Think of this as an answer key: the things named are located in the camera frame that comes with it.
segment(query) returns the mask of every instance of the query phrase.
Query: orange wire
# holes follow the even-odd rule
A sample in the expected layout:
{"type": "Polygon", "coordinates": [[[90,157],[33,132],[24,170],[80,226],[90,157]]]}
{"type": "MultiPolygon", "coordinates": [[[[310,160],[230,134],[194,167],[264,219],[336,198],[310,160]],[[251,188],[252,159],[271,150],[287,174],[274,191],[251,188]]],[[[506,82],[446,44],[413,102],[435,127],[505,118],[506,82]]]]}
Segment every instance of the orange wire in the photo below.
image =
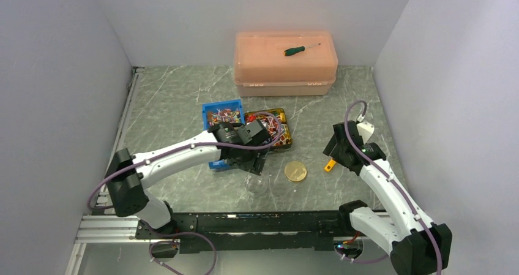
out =
{"type": "Polygon", "coordinates": [[[350,239],[350,240],[346,240],[346,241],[343,241],[342,243],[343,243],[343,244],[350,244],[350,243],[353,243],[353,241],[355,241],[355,239],[357,239],[357,237],[359,237],[359,235],[360,235],[360,232],[357,231],[357,233],[355,233],[355,236],[353,236],[352,239],[350,239]]]}

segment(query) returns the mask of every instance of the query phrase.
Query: table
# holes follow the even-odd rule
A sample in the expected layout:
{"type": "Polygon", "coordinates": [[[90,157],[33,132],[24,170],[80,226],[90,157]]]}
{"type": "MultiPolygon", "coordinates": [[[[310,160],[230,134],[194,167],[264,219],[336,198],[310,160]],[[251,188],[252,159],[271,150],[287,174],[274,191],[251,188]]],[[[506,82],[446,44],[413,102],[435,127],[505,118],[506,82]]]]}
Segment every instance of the table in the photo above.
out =
{"type": "MultiPolygon", "coordinates": [[[[133,103],[124,139],[131,153],[152,151],[188,139],[203,130],[202,104],[239,98],[230,66],[147,67],[133,103]]],[[[339,66],[337,80],[325,96],[244,97],[244,111],[284,108],[293,146],[270,154],[263,176],[266,191],[252,194],[245,187],[247,172],[215,172],[207,164],[184,170],[149,190],[166,200],[175,212],[302,211],[338,209],[363,200],[383,209],[373,191],[354,173],[337,165],[323,168],[329,158],[322,151],[333,134],[332,125],[343,121],[346,107],[355,99],[368,102],[366,121],[375,125],[370,141],[379,144],[395,174],[406,186],[380,99],[372,68],[339,66]],[[308,176],[299,183],[287,180],[285,165],[298,160],[308,176]]],[[[356,117],[360,106],[354,109],[356,117]]]]}

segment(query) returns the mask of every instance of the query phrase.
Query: white wall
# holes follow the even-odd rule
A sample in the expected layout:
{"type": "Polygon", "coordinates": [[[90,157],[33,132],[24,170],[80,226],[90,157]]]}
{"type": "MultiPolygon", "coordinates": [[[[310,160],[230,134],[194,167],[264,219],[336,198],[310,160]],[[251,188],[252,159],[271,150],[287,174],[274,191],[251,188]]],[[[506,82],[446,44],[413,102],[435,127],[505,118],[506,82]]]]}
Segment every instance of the white wall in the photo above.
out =
{"type": "Polygon", "coordinates": [[[408,0],[99,0],[134,66],[232,64],[238,31],[329,30],[373,65],[408,0]]]}
{"type": "Polygon", "coordinates": [[[130,78],[95,0],[0,0],[1,274],[64,274],[130,78]]]}
{"type": "Polygon", "coordinates": [[[519,0],[409,0],[375,81],[414,198],[453,232],[448,274],[519,266],[519,0]]]}

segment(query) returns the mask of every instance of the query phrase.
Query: screwdriver handle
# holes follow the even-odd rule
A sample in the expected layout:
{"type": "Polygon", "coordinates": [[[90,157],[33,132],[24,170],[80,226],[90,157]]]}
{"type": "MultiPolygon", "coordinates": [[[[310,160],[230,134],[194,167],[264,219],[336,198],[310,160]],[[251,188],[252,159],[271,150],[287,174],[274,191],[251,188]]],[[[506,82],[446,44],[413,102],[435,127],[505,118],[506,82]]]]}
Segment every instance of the screwdriver handle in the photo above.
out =
{"type": "Polygon", "coordinates": [[[292,47],[285,50],[285,56],[293,56],[296,53],[300,53],[302,51],[305,51],[305,47],[292,47]]]}

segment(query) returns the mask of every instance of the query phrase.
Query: orange plastic box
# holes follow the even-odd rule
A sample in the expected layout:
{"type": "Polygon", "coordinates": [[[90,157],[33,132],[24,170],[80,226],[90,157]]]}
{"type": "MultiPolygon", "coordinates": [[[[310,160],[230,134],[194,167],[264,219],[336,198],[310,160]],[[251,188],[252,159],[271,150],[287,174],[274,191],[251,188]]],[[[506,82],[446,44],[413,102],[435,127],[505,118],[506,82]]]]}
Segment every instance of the orange plastic box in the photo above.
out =
{"type": "Polygon", "coordinates": [[[335,82],[337,54],[328,32],[242,32],[236,35],[234,82],[240,96],[318,96],[335,82]],[[285,56],[284,51],[316,43],[285,56]]]}

